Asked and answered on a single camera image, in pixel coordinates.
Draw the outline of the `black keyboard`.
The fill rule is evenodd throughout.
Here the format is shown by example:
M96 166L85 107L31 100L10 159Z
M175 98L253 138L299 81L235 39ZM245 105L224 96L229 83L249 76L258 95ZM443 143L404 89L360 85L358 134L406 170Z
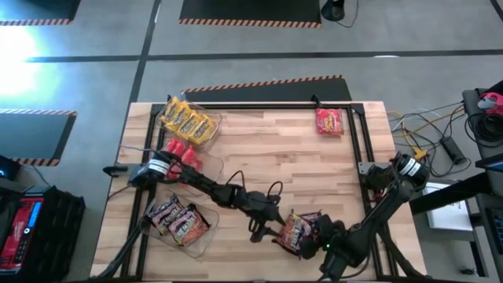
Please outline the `black keyboard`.
M487 208L486 214L495 246L498 253L503 255L503 208Z

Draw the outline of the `black beam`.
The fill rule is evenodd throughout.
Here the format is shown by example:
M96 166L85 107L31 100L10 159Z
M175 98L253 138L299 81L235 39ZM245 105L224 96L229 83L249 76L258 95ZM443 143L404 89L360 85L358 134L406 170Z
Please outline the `black beam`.
M434 193L411 200L409 206L415 215L472 197L477 199L480 207L498 201L503 205L503 173L494 171L479 173Z

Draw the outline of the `black round floor stand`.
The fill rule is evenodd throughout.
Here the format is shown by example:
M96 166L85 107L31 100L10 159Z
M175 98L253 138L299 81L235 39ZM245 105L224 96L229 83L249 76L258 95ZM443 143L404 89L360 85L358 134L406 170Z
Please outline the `black round floor stand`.
M328 21L338 22L345 17L345 0L326 0L321 7L321 15Z

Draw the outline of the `white box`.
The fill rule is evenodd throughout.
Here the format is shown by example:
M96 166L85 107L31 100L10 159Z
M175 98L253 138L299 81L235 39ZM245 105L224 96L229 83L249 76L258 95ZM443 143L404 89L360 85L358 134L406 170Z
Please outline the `white box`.
M427 211L428 225L432 229L472 232L469 213L464 200Z

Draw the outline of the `red and black equipment case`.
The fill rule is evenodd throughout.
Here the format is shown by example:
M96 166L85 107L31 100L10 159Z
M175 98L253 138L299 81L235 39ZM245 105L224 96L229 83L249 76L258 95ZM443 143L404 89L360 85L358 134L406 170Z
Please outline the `red and black equipment case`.
M61 281L69 272L86 204L56 186L1 200L0 283Z

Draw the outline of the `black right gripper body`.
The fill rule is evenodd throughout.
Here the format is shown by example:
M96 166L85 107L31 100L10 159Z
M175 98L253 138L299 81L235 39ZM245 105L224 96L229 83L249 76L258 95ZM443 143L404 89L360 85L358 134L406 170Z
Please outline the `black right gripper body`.
M318 251L333 252L337 255L343 255L343 244L347 235L345 224L340 221L332 221L329 217L328 229L317 229L314 226L313 239L318 240L320 248Z

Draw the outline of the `grey side desk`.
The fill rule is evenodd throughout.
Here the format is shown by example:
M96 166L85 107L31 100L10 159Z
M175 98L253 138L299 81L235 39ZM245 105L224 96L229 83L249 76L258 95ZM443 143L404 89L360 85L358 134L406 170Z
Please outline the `grey side desk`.
M466 122L465 130L468 135L475 141L478 145L479 153L482 158L487 158L495 156L498 153L503 153L503 140L502 141L486 141L482 139L479 134L472 133L475 130L475 125L480 119L481 115L485 115L486 112L479 108L478 102L480 100L480 95L483 94L486 89L474 89L474 90L464 90L462 93L464 109L467 112L469 118ZM480 212L482 213L482 224L486 232L486 237L488 240L488 245L491 250L492 262L495 265L497 271L497 279L499 283L503 283L503 251L500 251L498 247L499 238L497 232L494 232L492 228L494 224L490 224L488 219L487 209L495 208L497 201L503 205L503 189L499 189L497 185L499 182L503 184L503 173L497 173L495 171L489 171L486 169L483 172L483 176L486 178L486 185L483 186L484 191L481 196L476 195L476 201Z

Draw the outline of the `black hazard-striped floor mat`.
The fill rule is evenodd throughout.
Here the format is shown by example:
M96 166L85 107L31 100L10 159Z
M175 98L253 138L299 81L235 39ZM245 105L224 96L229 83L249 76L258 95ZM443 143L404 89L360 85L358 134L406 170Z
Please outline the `black hazard-striped floor mat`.
M78 113L0 108L0 156L19 164L56 167Z
M346 80L341 75L321 75L255 83L203 86L182 91L193 102L351 101Z
M318 0L184 0L180 24L320 28Z
M68 25L81 0L0 0L0 26Z

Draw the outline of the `black power brick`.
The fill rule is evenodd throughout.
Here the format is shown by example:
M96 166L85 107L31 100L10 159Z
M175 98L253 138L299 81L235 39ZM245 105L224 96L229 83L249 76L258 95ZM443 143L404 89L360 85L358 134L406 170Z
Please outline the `black power brick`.
M446 151L448 157L453 161L455 165L463 164L467 161L467 158L463 152L458 147L457 143L452 137L442 137L440 140L440 145Z

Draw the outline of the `dark device with blue light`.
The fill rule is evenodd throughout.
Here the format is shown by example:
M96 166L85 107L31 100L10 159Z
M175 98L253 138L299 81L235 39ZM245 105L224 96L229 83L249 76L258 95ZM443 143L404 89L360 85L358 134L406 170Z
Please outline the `dark device with blue light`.
M0 178L14 181L20 169L19 163L0 155Z

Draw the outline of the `black table clamp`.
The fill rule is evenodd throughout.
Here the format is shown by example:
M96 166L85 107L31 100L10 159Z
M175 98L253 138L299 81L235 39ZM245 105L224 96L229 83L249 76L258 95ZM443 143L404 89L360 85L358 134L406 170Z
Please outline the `black table clamp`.
M104 173L106 173L111 178L117 178L120 176L129 176L130 175L130 167L127 165L113 165L109 167L104 167L102 169Z

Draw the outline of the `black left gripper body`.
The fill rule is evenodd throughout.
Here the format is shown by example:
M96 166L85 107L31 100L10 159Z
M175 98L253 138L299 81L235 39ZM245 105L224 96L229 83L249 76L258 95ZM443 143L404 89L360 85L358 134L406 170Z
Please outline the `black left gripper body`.
M246 215L250 218L250 222L248 224L248 229L250 231L258 228L259 226L265 226L266 222L276 222L274 220L274 215L279 213L279 202L281 197L279 194L268 194L271 199L274 199L275 205L267 205L260 204L256 202L252 202L248 198L248 204L245 206Z

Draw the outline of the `pink and red object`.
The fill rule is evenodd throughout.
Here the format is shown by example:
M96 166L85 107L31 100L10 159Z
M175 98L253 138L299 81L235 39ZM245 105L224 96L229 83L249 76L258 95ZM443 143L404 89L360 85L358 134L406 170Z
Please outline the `pink and red object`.
M503 116L503 95L495 92L482 94L477 106L486 114Z

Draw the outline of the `clear plastic bin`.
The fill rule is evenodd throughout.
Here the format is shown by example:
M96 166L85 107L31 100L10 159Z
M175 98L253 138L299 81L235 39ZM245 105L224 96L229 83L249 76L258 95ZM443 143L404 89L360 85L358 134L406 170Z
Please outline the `clear plastic bin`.
M222 173L223 161L209 153L206 153L205 151L193 148L199 159L203 162L201 170L196 171L193 167L184 164L181 157L178 157L173 153L165 152L163 148L153 153L151 159L146 164L146 175L154 179L156 182L161 182L166 185L174 185L177 186L178 189L187 190L194 196L201 196L204 193L193 186L196 177L203 176L210 181L216 182ZM172 163L180 163L180 166L183 167L182 173L177 179L166 178L168 168Z
M168 202L169 198L172 195L176 195L180 200L180 203L185 208L189 204L195 204L197 209L202 214L203 217L207 220L207 222L211 225L209 230L198 240L194 241L189 246L180 246L174 241L169 230L165 235L160 235L160 233L156 230L153 224L149 221L147 214L156 208L158 208L161 204ZM160 189L153 200L149 202L147 206L146 213L141 217L140 220L140 230L143 234L148 235L157 239L158 241L163 242L164 244L175 248L176 250L185 253L186 255L198 258L204 254L207 247L211 243L211 240L216 232L216 228L218 226L219 215L216 211L211 210L201 204L198 204L194 201L192 197L185 196L183 194L175 193L169 189Z
M181 140L184 143L184 145L186 145L186 146L191 145L196 150L209 151L219 137L220 126L221 126L221 122L222 122L222 115L220 113L208 110L204 107L201 107L200 105L197 105L197 104L192 103L190 101L184 101L181 99L179 99L179 101L181 103L187 102L190 105L193 112L197 112L198 114L204 114L207 118L210 118L215 125L215 131L214 131L213 135L202 145L197 145L197 144L192 143L190 140L185 140L184 138L180 138L177 135L177 131L173 132L173 131L169 130L167 128L167 123L162 122L160 119L160 117L163 115L166 104L161 107L161 110L156 115L156 124L160 127L161 130L163 130L166 133L166 135L168 137L177 138L177 139Z

